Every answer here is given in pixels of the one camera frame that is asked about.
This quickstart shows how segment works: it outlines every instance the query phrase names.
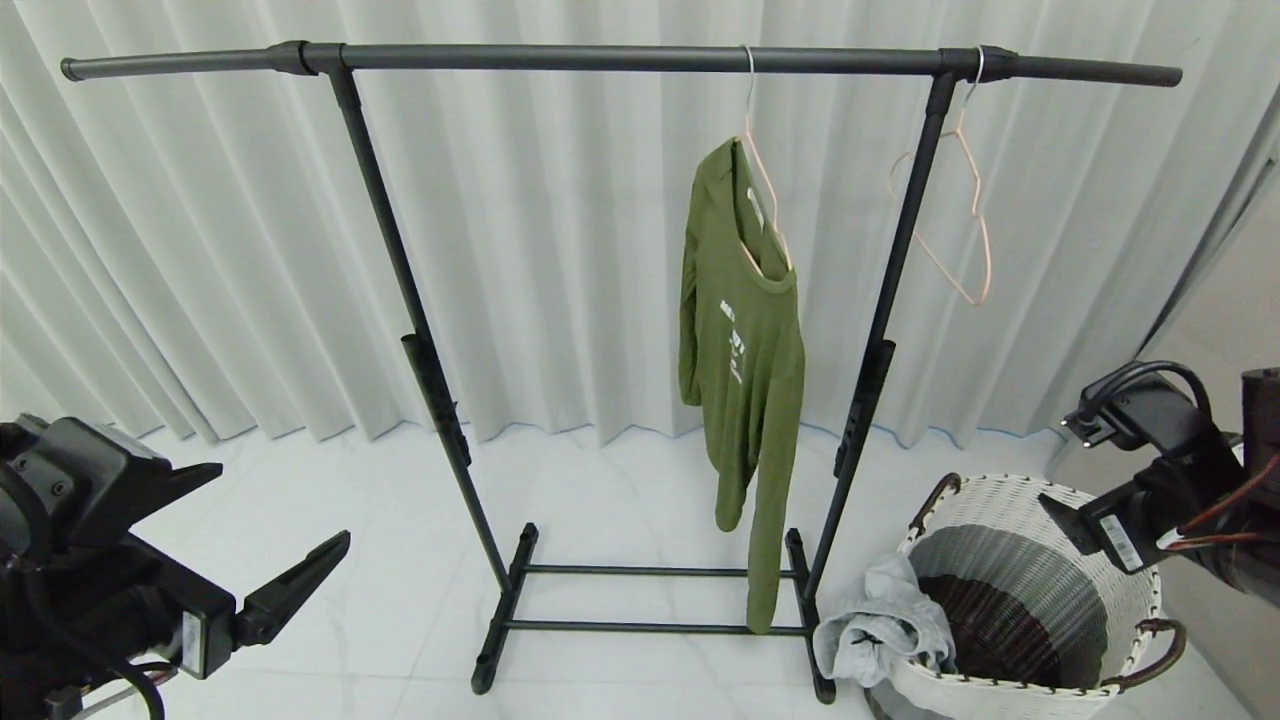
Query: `tile floor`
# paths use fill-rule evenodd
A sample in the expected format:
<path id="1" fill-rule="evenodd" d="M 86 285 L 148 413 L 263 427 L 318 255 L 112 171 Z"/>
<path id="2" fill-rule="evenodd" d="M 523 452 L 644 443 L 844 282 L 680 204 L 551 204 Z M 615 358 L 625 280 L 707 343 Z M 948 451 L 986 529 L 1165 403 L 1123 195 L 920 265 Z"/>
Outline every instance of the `tile floor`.
<path id="1" fill-rule="evenodd" d="M 817 546 L 837 441 L 804 428 L 788 525 Z M 138 527 L 138 533 L 237 596 L 347 528 L 347 560 L 268 647 L 248 648 L 206 682 L 163 688 L 179 720 L 652 720 L 869 719 L 856 688 L 819 705 L 795 638 L 515 633 L 498 684 L 468 679 L 497 589 L 448 462 L 415 425 L 367 443 L 346 433 L 269 441 L 250 433 L 210 447 L 166 432 L 146 438 L 174 464 L 220 461 L 223 478 Z M 910 451 L 872 433 L 823 584 L 831 598 L 891 550 L 945 471 L 1036 474 L 1057 437 L 983 434 L 968 451 L 941 433 Z M 740 566 L 746 527 L 712 519 L 713 474 L 699 432 L 671 439 L 631 429 L 603 448 L 594 432 L 527 427 L 474 443 L 472 466 L 509 559 L 526 520 L 544 562 Z M 745 518 L 750 518 L 748 511 Z M 790 588 L 778 623 L 795 621 Z M 737 623 L 742 580 L 532 577 L 521 616 Z M 99 717 L 143 717 L 141 701 Z M 1189 652 L 1156 684 L 1121 697 L 1105 720 L 1248 717 L 1203 659 Z"/>

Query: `woven basket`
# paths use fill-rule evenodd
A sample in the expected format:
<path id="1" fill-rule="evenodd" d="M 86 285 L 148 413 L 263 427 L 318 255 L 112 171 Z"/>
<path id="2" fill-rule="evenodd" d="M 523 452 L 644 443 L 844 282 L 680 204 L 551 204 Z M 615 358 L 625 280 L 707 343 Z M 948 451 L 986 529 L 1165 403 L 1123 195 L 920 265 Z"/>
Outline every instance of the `woven basket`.
<path id="1" fill-rule="evenodd" d="M 1091 496 L 1048 480 L 951 474 L 911 521 L 899 551 L 947 614 L 960 675 L 893 662 L 867 692 L 882 720 L 1092 717 L 1121 692 L 1172 666 L 1187 646 L 1160 618 L 1160 575 L 1126 575 L 1103 553 L 1080 555 L 1039 505 Z M 1135 673 L 1157 632 L 1160 661 Z"/>

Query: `brown handle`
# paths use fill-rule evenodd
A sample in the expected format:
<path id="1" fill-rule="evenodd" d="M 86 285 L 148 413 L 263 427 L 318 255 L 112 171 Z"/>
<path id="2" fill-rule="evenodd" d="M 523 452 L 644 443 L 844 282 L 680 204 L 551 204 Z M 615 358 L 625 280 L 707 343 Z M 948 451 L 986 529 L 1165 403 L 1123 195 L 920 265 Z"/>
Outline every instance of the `brown handle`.
<path id="1" fill-rule="evenodd" d="M 955 488 L 956 492 L 960 492 L 960 475 L 955 473 L 947 473 L 946 475 L 942 477 L 941 480 L 938 480 L 937 487 L 934 487 L 933 492 L 929 495 L 929 500 L 924 501 L 924 505 L 920 507 L 920 511 L 915 514 L 915 518 L 911 520 L 911 524 L 906 527 L 908 530 L 919 530 L 922 533 L 924 532 L 924 516 L 928 515 L 931 510 L 933 510 L 933 505 L 937 503 L 938 498 L 942 497 L 942 493 L 946 492 L 947 488 Z"/>
<path id="2" fill-rule="evenodd" d="M 1142 623 L 1138 623 L 1138 629 L 1144 633 L 1151 633 L 1152 635 L 1165 630 L 1172 630 L 1174 642 L 1169 646 L 1169 652 L 1166 652 L 1160 660 L 1152 662 L 1142 670 L 1138 670 L 1137 673 L 1107 678 L 1106 680 L 1098 683 L 1100 685 L 1120 685 L 1120 692 L 1135 688 L 1164 675 L 1165 671 L 1172 667 L 1183 653 L 1187 652 L 1187 626 L 1178 620 L 1170 620 L 1167 618 L 1148 618 Z"/>

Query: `hanger hook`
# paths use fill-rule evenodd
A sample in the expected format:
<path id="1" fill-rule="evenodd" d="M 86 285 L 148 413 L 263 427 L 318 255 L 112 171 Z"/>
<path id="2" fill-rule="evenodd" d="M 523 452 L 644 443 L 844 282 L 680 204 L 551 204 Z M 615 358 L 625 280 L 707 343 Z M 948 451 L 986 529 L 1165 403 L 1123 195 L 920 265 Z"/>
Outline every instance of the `hanger hook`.
<path id="1" fill-rule="evenodd" d="M 978 90 L 978 83 L 982 82 L 982 70 L 987 64 L 987 54 L 983 53 L 982 45 L 978 45 L 977 47 L 978 47 L 978 76 L 973 78 L 973 85 L 969 86 L 969 92 L 965 94 L 964 102 L 960 104 L 961 110 L 969 106 L 969 99 L 973 97 L 973 91 Z"/>
<path id="2" fill-rule="evenodd" d="M 740 46 L 746 50 L 746 67 L 748 72 L 751 73 L 751 85 L 746 88 L 746 117 L 751 117 L 751 96 L 755 95 L 755 55 L 751 54 L 751 47 L 748 45 Z"/>

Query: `clothes hanger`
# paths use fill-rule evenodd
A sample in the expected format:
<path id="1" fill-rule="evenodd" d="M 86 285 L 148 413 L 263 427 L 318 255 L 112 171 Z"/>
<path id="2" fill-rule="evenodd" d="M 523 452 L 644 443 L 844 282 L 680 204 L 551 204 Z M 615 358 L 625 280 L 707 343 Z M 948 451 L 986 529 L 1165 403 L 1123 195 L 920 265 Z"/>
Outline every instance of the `clothes hanger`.
<path id="1" fill-rule="evenodd" d="M 769 229 L 773 231 L 773 237 L 777 238 L 778 249 L 782 250 L 782 258 L 787 263 L 787 272 L 790 272 L 792 269 L 791 249 L 787 247 L 787 238 L 778 228 L 778 195 L 773 191 L 773 182 L 769 179 L 769 172 L 764 168 L 764 160 L 760 159 L 760 151 L 755 149 L 755 138 L 751 137 L 751 99 L 755 96 L 755 56 L 751 54 L 751 49 L 749 46 L 742 45 L 741 47 L 742 50 L 746 50 L 748 72 L 751 73 L 751 85 L 746 90 L 746 110 L 742 117 L 742 135 L 739 136 L 739 140 L 741 140 L 742 143 L 751 151 L 751 159 L 755 160 L 755 167 L 759 168 L 760 177 L 764 179 L 764 186 L 769 191 L 769 204 L 773 208 L 773 214 L 765 215 L 765 218 L 768 219 Z M 755 265 L 756 272 L 763 275 L 764 272 L 760 270 L 759 263 L 755 261 L 755 258 L 745 245 L 742 246 L 742 250 L 746 252 L 746 256 L 751 259 L 751 264 Z"/>
<path id="2" fill-rule="evenodd" d="M 965 300 L 969 301 L 969 305 L 973 305 L 975 307 L 978 305 L 982 305 L 983 302 L 986 302 L 987 301 L 987 295 L 991 292 L 991 236 L 987 233 L 987 218 L 983 217 L 982 210 L 978 209 L 978 204 L 979 204 L 979 201 L 982 199 L 982 173 L 978 172 L 978 163 L 973 159 L 973 152 L 969 150 L 969 141 L 964 136 L 964 114 L 965 114 L 965 110 L 969 108 L 969 99 L 973 97 L 973 91 L 978 90 L 978 83 L 982 82 L 982 70 L 983 70 L 984 65 L 986 65 L 986 56 L 984 56 L 984 54 L 982 51 L 982 45 L 979 45 L 978 46 L 978 77 L 974 78 L 973 85 L 969 87 L 969 92 L 965 94 L 965 96 L 964 96 L 964 102 L 960 104 L 960 115 L 956 118 L 956 127 L 955 127 L 955 129 L 952 129 L 950 132 L 945 132 L 940 137 L 940 140 L 941 138 L 946 138 L 946 137 L 954 137 L 954 138 L 956 138 L 956 141 L 960 143 L 960 149 L 964 151 L 965 160 L 969 161 L 969 172 L 973 174 L 973 202 L 969 205 L 969 215 L 972 218 L 974 218 L 975 220 L 978 220 L 978 228 L 982 229 L 982 251 L 983 251 L 983 255 L 986 256 L 986 260 L 987 260 L 987 278 L 982 283 L 982 293 L 978 295 L 977 299 L 974 299 L 972 295 L 969 295 L 965 291 L 964 286 L 960 284 L 960 281 L 957 281 L 946 269 L 946 266 L 942 265 L 942 261 L 938 260 L 938 256 L 934 255 L 933 250 L 929 249 L 929 243 L 924 242 L 924 237 L 920 236 L 919 231 L 913 231 L 911 232 L 911 237 L 914 237 L 916 241 L 919 241 L 920 247 L 923 247 L 924 252 L 929 256 L 931 260 L 933 260 L 933 264 L 937 265 L 940 270 L 942 270 L 942 274 L 946 275 L 947 281 L 951 282 L 951 286 L 955 287 L 956 291 Z M 888 187 L 888 193 L 890 193 L 890 196 L 893 197 L 893 200 L 897 200 L 897 193 L 893 192 L 893 176 L 897 173 L 899 165 L 901 165 L 902 161 L 908 160 L 909 158 L 915 158 L 915 151 L 909 150 L 909 151 L 904 152 L 902 155 L 900 155 L 897 158 L 897 160 L 893 161 L 893 167 L 890 168 L 890 170 L 888 170 L 888 183 L 887 183 L 887 187 Z"/>

